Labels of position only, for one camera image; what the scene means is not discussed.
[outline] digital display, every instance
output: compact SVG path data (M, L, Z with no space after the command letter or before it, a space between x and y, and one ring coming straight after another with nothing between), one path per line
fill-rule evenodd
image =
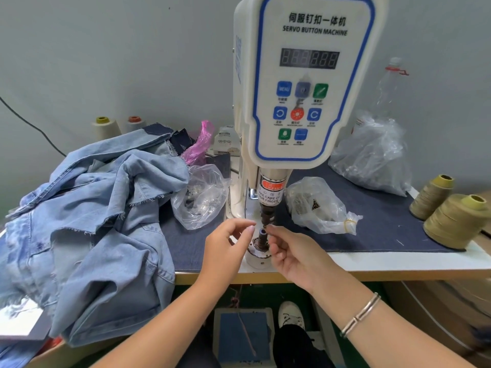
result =
M339 51L281 49L279 65L282 67L336 68Z

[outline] hand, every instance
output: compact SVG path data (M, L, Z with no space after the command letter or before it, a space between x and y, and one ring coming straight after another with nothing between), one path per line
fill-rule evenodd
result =
M227 219L209 234L205 241L203 266L196 282L217 291L220 297L239 271L255 224L249 219ZM230 235L237 239L235 244Z
M271 261L287 280L312 294L328 267L337 267L314 239L292 233L281 226L268 225Z

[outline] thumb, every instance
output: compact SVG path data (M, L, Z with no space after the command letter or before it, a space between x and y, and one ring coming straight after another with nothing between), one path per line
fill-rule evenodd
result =
M283 241L290 243L295 243L296 234L292 233L289 229L284 228L283 226L275 226L275 225L267 225L266 232L269 235L273 235L283 239Z
M239 237L237 242L232 247L233 250L243 256L249 247L250 242L252 241L252 235L254 235L254 226L249 226L242 231L241 237Z

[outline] right forearm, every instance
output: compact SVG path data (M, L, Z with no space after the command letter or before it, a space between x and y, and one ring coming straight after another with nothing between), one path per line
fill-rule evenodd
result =
M313 297L342 329L370 301L373 293L339 266L329 266ZM421 332L383 302L348 334L372 368L471 367L468 362Z

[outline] black pants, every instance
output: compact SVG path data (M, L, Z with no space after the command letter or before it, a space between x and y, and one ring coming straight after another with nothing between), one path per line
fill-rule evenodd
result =
M307 332L287 324L274 335L273 357L278 368L334 368L325 351L317 350ZM176 368L220 368L211 338L201 329Z

